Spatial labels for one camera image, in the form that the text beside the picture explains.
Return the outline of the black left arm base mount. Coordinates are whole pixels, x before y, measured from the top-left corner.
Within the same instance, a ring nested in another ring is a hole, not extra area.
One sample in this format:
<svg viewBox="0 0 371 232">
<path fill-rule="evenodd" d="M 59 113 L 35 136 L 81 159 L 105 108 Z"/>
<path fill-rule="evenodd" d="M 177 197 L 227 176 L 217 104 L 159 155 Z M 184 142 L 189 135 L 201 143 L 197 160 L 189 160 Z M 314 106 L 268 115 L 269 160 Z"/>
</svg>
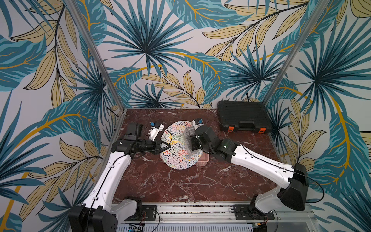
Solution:
<svg viewBox="0 0 371 232">
<path fill-rule="evenodd" d="M 155 221 L 156 219 L 158 219 L 157 205 L 144 205 L 125 221 Z"/>
</svg>

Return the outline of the aluminium corner post left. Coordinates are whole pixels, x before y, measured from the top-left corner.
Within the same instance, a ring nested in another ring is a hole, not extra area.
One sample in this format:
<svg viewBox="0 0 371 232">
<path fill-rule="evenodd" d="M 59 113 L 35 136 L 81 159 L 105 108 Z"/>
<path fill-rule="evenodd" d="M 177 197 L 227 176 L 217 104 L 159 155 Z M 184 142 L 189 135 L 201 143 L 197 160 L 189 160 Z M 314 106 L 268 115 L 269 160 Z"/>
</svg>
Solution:
<svg viewBox="0 0 371 232">
<path fill-rule="evenodd" d="M 88 26 L 85 24 L 83 16 L 78 9 L 77 3 L 73 0 L 66 0 L 66 6 L 69 8 L 72 19 L 76 23 L 78 29 L 80 30 L 82 37 L 84 38 L 88 49 L 91 51 L 91 55 L 98 66 L 99 71 L 101 72 L 103 79 L 105 80 L 108 89 L 111 91 L 114 101 L 116 102 L 119 110 L 121 113 L 125 112 L 125 108 L 121 102 L 121 98 L 119 97 L 117 91 L 115 90 L 113 81 L 104 65 L 104 62 L 99 54 L 97 46 L 93 40 L 93 37 L 88 29 Z"/>
</svg>

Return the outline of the colourful squiggle pattern plate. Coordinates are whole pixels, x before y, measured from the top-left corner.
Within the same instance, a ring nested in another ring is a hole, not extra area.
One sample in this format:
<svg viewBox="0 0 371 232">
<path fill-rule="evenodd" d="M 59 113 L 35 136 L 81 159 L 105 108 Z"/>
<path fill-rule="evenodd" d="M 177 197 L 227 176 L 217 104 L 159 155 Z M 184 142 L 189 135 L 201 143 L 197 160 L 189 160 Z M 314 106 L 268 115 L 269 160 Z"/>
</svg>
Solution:
<svg viewBox="0 0 371 232">
<path fill-rule="evenodd" d="M 161 137 L 162 141 L 171 145 L 170 149 L 162 152 L 160 158 L 169 167 L 177 170 L 184 170 L 195 165 L 203 154 L 202 150 L 188 152 L 183 132 L 192 127 L 190 121 L 178 121 L 171 124 Z"/>
</svg>

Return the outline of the aluminium corner post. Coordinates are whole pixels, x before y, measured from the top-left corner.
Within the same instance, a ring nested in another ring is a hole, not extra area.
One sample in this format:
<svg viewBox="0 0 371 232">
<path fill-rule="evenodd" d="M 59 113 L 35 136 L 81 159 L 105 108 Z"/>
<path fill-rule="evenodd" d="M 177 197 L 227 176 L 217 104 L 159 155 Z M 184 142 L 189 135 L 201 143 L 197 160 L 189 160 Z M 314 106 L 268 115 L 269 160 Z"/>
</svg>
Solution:
<svg viewBox="0 0 371 232">
<path fill-rule="evenodd" d="M 306 39 L 311 34 L 311 31 L 316 26 L 317 21 L 321 17 L 322 13 L 325 11 L 328 3 L 330 1 L 318 1 L 317 5 L 315 5 L 312 13 L 308 15 L 308 20 L 302 26 L 302 31 L 298 34 L 295 43 L 293 44 L 290 52 L 288 53 L 285 62 L 283 63 L 282 67 L 280 68 L 276 78 L 271 83 L 269 90 L 267 91 L 265 98 L 263 100 L 263 104 L 265 107 L 268 106 L 269 100 L 273 96 L 276 88 L 280 84 L 281 80 L 284 77 L 284 74 L 287 72 L 287 69 L 290 67 L 292 61 L 299 53 L 300 49 L 302 48 L 303 44 L 305 43 Z"/>
<path fill-rule="evenodd" d="M 93 40 L 93 37 L 88 29 L 88 26 L 85 24 L 83 16 L 78 9 L 77 3 L 73 0 L 66 0 L 66 6 L 69 8 L 72 19 L 76 23 L 78 29 L 80 30 L 82 37 L 84 38 L 88 49 L 91 51 L 91 55 L 98 66 L 99 71 L 101 72 L 103 79 L 105 80 L 108 89 L 111 91 L 114 101 L 116 102 L 119 110 L 121 113 L 125 112 L 125 108 L 121 102 L 121 98 L 119 97 L 117 91 L 115 90 L 113 81 L 104 65 L 104 62 L 99 54 L 97 46 Z"/>
</svg>

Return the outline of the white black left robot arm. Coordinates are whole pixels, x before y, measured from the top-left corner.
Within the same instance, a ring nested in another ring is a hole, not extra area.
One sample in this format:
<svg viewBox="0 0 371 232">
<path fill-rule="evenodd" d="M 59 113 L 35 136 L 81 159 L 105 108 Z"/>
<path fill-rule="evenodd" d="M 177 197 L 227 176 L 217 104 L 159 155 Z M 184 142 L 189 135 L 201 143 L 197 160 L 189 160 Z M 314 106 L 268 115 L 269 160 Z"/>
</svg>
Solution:
<svg viewBox="0 0 371 232">
<path fill-rule="evenodd" d="M 73 232 L 115 232 L 120 223 L 139 212 L 142 203 L 135 197 L 112 205 L 120 180 L 137 153 L 157 155 L 171 148 L 169 143 L 156 138 L 164 130 L 164 125 L 152 122 L 148 139 L 141 138 L 142 128 L 138 123 L 129 124 L 127 132 L 112 144 L 95 187 L 84 202 L 74 206 L 68 214 Z"/>
</svg>

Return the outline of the grey microfibre cloth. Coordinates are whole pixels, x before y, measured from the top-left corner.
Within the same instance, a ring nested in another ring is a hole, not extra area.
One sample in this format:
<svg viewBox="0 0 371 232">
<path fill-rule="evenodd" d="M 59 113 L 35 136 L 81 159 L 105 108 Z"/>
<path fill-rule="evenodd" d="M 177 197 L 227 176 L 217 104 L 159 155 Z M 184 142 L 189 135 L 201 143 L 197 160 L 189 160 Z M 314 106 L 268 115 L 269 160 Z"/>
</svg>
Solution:
<svg viewBox="0 0 371 232">
<path fill-rule="evenodd" d="M 185 142 L 185 148 L 188 153 L 188 158 L 191 159 L 193 155 L 198 152 L 198 146 L 196 143 L 195 129 L 194 127 L 189 127 L 183 132 L 183 138 Z"/>
</svg>

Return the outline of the aluminium corner post right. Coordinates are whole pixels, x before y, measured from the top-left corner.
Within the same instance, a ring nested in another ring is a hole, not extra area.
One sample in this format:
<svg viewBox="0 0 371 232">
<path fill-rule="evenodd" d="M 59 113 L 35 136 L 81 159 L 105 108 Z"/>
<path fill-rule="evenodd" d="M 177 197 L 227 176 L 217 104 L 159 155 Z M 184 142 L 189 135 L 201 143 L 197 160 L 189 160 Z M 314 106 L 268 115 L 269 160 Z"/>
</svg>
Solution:
<svg viewBox="0 0 371 232">
<path fill-rule="evenodd" d="M 306 39 L 311 34 L 311 31 L 316 26 L 317 21 L 321 17 L 322 13 L 325 11 L 328 3 L 330 1 L 318 1 L 317 5 L 315 5 L 312 13 L 308 15 L 308 20 L 302 26 L 302 31 L 298 34 L 295 43 L 293 44 L 290 52 L 288 53 L 285 62 L 283 63 L 282 67 L 280 68 L 276 78 L 271 83 L 269 90 L 267 91 L 265 98 L 263 100 L 263 104 L 265 107 L 268 106 L 269 100 L 273 96 L 276 88 L 280 84 L 281 80 L 284 77 L 284 74 L 287 72 L 287 69 L 290 67 L 292 61 L 299 53 L 300 49 L 302 48 L 303 44 L 305 43 Z"/>
</svg>

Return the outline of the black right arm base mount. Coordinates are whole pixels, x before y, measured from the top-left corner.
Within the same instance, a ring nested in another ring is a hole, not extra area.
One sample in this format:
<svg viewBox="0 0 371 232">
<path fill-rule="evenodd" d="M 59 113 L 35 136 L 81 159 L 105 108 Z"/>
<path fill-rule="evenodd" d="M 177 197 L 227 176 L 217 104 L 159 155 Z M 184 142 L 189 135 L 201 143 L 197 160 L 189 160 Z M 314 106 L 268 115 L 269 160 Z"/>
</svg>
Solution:
<svg viewBox="0 0 371 232">
<path fill-rule="evenodd" d="M 266 222 L 275 219 L 273 212 L 262 213 L 256 209 L 250 209 L 250 205 L 233 205 L 231 213 L 235 215 L 236 220 L 257 220 Z"/>
</svg>

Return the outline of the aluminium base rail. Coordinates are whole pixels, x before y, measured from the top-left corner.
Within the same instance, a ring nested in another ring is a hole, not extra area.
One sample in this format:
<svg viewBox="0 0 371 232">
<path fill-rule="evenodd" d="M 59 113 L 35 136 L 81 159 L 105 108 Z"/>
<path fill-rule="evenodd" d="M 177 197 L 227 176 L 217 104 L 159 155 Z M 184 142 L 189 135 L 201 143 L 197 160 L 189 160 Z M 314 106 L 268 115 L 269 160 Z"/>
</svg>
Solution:
<svg viewBox="0 0 371 232">
<path fill-rule="evenodd" d="M 238 220 L 237 202 L 154 203 L 155 221 L 125 221 L 119 232 L 319 232 L 310 206 L 298 212 L 279 208 L 259 220 Z"/>
</svg>

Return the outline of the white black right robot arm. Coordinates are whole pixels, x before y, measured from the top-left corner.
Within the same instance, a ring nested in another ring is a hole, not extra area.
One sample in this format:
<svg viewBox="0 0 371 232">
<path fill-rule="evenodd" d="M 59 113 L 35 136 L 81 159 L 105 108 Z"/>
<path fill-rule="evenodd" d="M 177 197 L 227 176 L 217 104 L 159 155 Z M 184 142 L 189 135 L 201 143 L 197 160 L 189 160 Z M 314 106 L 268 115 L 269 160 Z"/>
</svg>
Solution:
<svg viewBox="0 0 371 232">
<path fill-rule="evenodd" d="M 274 182 L 277 186 L 254 196 L 249 211 L 267 214 L 281 207 L 303 211 L 308 193 L 308 175 L 304 165 L 289 165 L 258 154 L 231 139 L 219 139 L 211 127 L 204 124 L 192 126 L 187 144 L 190 149 L 202 150 L 218 160 L 249 169 Z"/>
</svg>

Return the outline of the black plastic tool case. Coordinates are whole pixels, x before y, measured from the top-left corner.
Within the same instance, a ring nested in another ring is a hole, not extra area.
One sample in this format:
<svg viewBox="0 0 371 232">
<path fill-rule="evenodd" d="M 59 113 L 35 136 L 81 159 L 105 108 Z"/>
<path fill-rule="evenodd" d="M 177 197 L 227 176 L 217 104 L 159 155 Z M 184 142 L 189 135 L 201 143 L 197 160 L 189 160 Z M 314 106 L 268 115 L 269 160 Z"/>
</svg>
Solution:
<svg viewBox="0 0 371 232">
<path fill-rule="evenodd" d="M 268 112 L 261 102 L 219 101 L 217 113 L 219 128 L 224 132 L 250 131 L 264 134 L 273 130 Z"/>
</svg>

